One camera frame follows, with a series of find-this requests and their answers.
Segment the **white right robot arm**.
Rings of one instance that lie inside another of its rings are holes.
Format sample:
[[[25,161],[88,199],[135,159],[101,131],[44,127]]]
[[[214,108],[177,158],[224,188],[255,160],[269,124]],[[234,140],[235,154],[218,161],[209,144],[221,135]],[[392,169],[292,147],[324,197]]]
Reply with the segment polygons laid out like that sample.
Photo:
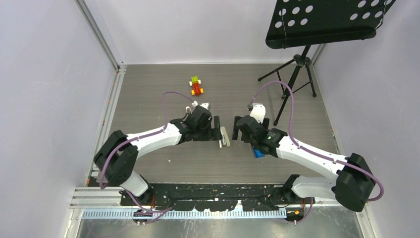
[[[242,141],[262,154],[298,163],[321,175],[319,178],[291,175],[282,187],[283,198],[288,203],[319,197],[334,199],[351,211],[361,212],[377,184],[366,160],[359,154],[346,157],[294,141],[286,132],[268,129],[250,115],[235,117],[234,140],[239,132]]]

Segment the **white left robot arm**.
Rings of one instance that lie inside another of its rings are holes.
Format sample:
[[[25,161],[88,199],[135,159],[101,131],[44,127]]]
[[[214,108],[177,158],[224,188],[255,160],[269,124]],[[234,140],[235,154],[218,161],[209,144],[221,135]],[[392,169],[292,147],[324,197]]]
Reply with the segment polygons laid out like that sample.
[[[147,205],[152,192],[149,183],[134,172],[136,161],[158,149],[189,141],[218,141],[222,145],[220,118],[211,114],[207,104],[156,129],[135,134],[114,131],[93,157],[101,171],[100,186],[119,186],[138,204]]]

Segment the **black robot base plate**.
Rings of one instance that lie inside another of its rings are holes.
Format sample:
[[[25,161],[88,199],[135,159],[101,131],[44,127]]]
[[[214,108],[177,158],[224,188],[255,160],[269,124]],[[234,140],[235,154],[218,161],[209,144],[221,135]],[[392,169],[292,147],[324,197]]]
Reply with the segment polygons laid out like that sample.
[[[241,206],[243,211],[274,211],[289,205],[303,208],[315,200],[299,198],[289,187],[281,184],[249,183],[151,183],[139,197],[130,197],[120,191],[122,206],[135,206],[163,211],[211,212],[232,211]]]

